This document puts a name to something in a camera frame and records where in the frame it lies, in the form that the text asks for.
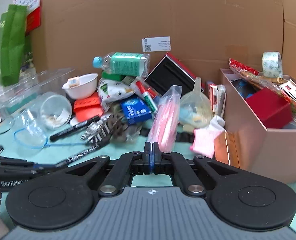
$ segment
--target green label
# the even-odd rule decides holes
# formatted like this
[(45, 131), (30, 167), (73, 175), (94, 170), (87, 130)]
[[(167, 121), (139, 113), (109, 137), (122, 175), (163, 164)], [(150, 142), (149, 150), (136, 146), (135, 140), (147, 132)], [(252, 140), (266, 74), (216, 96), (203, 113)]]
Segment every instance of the green label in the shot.
[(112, 74), (139, 76), (140, 58), (143, 54), (116, 52), (112, 55), (110, 67)]

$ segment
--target teal cloth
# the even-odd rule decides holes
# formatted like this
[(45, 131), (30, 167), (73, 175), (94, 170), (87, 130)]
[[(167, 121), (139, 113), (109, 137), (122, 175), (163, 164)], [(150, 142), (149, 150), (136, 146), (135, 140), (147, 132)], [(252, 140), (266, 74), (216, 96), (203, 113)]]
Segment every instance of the teal cloth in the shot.
[[(72, 143), (80, 142), (79, 137), (82, 132), (58, 140), (55, 143)], [(81, 163), (86, 160), (92, 159), (99, 155), (109, 155), (110, 158), (118, 159), (123, 153), (131, 151), (142, 151), (144, 148), (144, 143), (146, 137), (139, 136), (135, 143), (110, 143), (106, 147), (89, 154), (88, 156), (83, 157), (82, 159), (74, 163)], [(57, 163), (77, 152), (80, 152), (86, 149), (85, 146), (62, 146), (62, 147), (48, 147), (44, 148), (38, 152), (35, 150), (24, 150), (22, 147), (19, 147), (13, 139), (13, 132), (9, 131), (5, 134), (0, 135), (0, 145), (3, 145), (4, 151), (2, 156), (27, 159), (28, 161), (33, 161), (37, 163), (44, 164), (53, 164)], [(186, 159), (192, 159), (194, 153), (189, 150), (191, 144), (189, 143), (175, 143), (173, 151), (181, 153)], [(171, 186), (171, 179), (167, 175), (137, 175), (134, 177), (132, 186), (147, 186), (147, 187), (157, 187), (157, 186)], [(290, 184), (292, 189), (296, 192), (296, 183)], [(2, 194), (1, 206), (0, 206), (0, 218), (5, 222), (9, 228), (13, 228), (11, 219), (6, 211), (5, 200), (7, 193)], [(290, 226), (294, 231), (296, 231), (296, 215)]]

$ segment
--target metal screw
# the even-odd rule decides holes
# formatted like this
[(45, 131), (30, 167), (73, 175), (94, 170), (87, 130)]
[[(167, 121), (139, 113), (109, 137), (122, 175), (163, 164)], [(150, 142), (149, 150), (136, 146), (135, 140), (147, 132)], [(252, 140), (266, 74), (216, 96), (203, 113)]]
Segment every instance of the metal screw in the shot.
[(201, 185), (190, 185), (188, 190), (192, 193), (200, 193), (204, 190), (204, 187)]
[(100, 188), (100, 191), (103, 193), (113, 193), (116, 191), (116, 187), (114, 187), (113, 185), (104, 185)]

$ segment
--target blue box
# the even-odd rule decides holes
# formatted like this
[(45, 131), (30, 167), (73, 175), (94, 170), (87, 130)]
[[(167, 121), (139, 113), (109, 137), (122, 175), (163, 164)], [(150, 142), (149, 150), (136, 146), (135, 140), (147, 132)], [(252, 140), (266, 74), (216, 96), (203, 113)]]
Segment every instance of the blue box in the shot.
[(121, 109), (129, 124), (143, 122), (152, 118), (150, 108), (139, 97), (129, 98), (122, 102)]

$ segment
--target black pen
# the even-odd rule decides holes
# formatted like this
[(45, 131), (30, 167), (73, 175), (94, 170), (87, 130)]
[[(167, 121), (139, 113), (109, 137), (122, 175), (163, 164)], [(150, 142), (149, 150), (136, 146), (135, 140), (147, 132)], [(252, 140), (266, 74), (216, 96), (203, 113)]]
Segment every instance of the black pen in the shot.
[(92, 122), (98, 122), (99, 120), (100, 120), (100, 117), (98, 115), (96, 115), (86, 121), (77, 123), (76, 125), (74, 125), (72, 127), (69, 127), (59, 133), (56, 133), (56, 134), (50, 136), (49, 139), (50, 139), (50, 141), (55, 142), (56, 140), (58, 140), (60, 138), (66, 137), (69, 134), (86, 127), (87, 125), (91, 124)]
[(69, 164), (71, 164), (71, 163), (73, 163), (73, 162), (81, 159), (82, 157), (84, 157), (84, 156), (86, 156), (86, 155), (88, 155), (88, 154), (90, 154), (92, 152), (95, 152), (96, 150), (98, 150), (98, 149), (106, 146), (108, 143), (109, 143), (109, 138), (105, 138), (104, 140), (102, 140), (102, 141), (100, 141), (98, 143), (93, 144), (88, 149), (83, 150), (83, 151), (81, 151), (79, 153), (76, 153), (75, 155), (70, 156), (67, 159), (65, 159), (65, 160), (63, 160), (63, 161), (55, 164), (55, 166), (57, 168), (62, 167), (62, 166), (67, 166), (67, 165), (69, 165)]

